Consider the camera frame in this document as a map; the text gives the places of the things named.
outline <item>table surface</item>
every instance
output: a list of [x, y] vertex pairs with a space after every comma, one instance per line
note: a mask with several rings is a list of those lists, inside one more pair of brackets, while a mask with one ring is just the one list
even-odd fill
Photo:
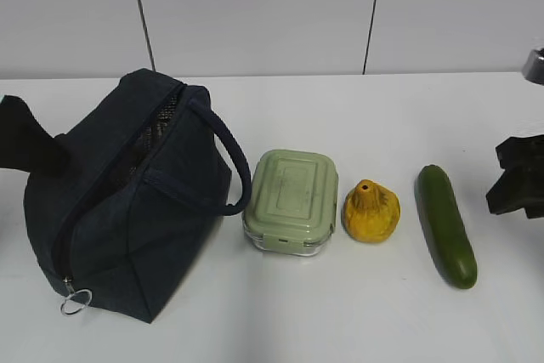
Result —
[[[384, 243], [340, 225], [313, 258], [264, 254], [225, 218], [156, 321], [87, 309], [62, 316], [26, 237], [26, 175], [0, 171], [0, 361], [537, 362], [544, 344], [544, 223], [489, 214], [495, 147], [544, 133], [544, 88], [517, 73], [191, 78], [212, 94], [252, 169], [267, 150], [328, 155], [339, 203], [361, 179], [402, 207]], [[115, 79], [0, 81], [51, 133], [95, 107]], [[429, 256], [413, 195], [429, 163], [450, 175], [479, 265], [468, 291]], [[240, 193], [233, 181], [232, 196]]]

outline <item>food container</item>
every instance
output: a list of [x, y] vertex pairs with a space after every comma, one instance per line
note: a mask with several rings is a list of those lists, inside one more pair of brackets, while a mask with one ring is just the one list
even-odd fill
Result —
[[244, 231], [261, 250], [315, 255], [335, 230], [337, 193], [327, 156], [271, 150], [257, 165]]

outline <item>cucumber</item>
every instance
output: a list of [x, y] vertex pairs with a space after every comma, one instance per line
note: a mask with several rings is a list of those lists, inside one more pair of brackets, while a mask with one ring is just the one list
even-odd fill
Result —
[[429, 165], [419, 173], [416, 203], [429, 251], [440, 274], [460, 289], [474, 286], [478, 266], [448, 175]]

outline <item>navy blue bag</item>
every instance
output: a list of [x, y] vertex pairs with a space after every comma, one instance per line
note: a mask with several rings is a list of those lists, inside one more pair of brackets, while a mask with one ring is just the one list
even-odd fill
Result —
[[[204, 87], [139, 70], [55, 138], [70, 163], [58, 177], [31, 173], [24, 204], [56, 292], [145, 322], [159, 314], [217, 218], [251, 196], [247, 160], [210, 106]], [[241, 177], [234, 205], [225, 204], [231, 172], [214, 135]]]

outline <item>bag handle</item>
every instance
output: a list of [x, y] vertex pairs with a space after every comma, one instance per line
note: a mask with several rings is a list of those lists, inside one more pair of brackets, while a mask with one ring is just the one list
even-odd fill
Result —
[[187, 204], [190, 207], [205, 213], [221, 216], [232, 216], [240, 213], [246, 208], [247, 203], [249, 203], [252, 196], [252, 176], [244, 152], [242, 152], [241, 147], [238, 145], [227, 126], [211, 108], [198, 102], [196, 99], [191, 99], [187, 106], [213, 130], [227, 150], [230, 159], [232, 159], [232, 162], [240, 175], [242, 187], [240, 200], [236, 204], [218, 205], [217, 202], [212, 199], [201, 196], [189, 186], [182, 184], [178, 180], [167, 176], [164, 172], [155, 169], [148, 170], [146, 181], [153, 184], [161, 192], [174, 200], [180, 201], [183, 204]]

